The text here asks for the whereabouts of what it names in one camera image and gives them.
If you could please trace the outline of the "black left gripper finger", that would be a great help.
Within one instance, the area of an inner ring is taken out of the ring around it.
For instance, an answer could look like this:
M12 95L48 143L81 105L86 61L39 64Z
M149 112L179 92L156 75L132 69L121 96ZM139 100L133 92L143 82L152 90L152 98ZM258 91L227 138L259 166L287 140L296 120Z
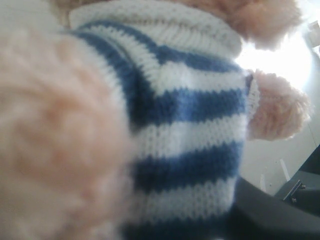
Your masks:
M320 218L240 179L226 227L226 240L318 240Z

